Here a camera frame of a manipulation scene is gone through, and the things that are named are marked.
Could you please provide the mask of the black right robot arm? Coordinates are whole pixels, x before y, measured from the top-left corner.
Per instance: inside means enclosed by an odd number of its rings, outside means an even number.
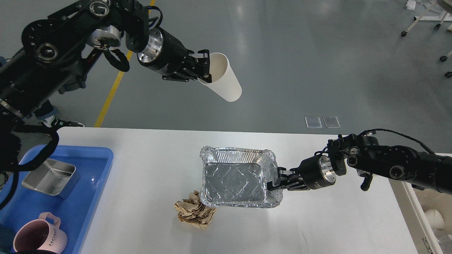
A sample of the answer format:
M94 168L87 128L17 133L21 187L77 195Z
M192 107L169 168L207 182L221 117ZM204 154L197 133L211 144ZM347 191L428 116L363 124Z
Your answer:
M435 154L421 141L419 152L407 146L382 146L370 129L360 134L338 135L296 168L277 168L277 178L267 190L307 191L333 186L346 167L356 169L363 178L360 188L368 191L374 175L410 183L413 188L452 193L452 159Z

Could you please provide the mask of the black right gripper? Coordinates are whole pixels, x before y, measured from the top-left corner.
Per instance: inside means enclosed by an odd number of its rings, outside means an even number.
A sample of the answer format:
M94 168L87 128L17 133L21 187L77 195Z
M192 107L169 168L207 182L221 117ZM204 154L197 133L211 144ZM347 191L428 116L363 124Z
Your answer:
M329 157L325 155L314 155L304 159L296 168L277 167L276 173L276 182L280 183L269 182L269 191L278 189L299 191L301 182L296 181L299 175L303 179L304 184L310 189L333 186L337 177Z

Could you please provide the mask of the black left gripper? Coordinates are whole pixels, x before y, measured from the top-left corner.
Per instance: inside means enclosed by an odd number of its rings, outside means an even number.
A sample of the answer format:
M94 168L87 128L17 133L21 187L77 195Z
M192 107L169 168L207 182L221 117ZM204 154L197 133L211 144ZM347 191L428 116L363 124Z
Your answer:
M142 52L137 53L140 65L162 75L166 81L189 82L200 79L212 82L210 74L210 51L197 53L185 48L176 37L157 27L149 30L148 43Z

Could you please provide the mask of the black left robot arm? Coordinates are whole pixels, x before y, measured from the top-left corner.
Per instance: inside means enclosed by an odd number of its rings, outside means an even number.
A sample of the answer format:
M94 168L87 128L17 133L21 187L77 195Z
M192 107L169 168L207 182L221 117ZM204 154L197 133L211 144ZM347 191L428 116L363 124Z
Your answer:
M160 27L163 15L150 18L150 10L160 11L137 0L78 0L24 28L22 48L0 74L1 174L12 173L1 208L13 198L19 172L37 169L58 146L55 130L26 125L24 119L56 91L85 88L87 74L101 55L119 71L129 71L119 50L123 37L140 64L163 79L212 82L209 50L185 48Z

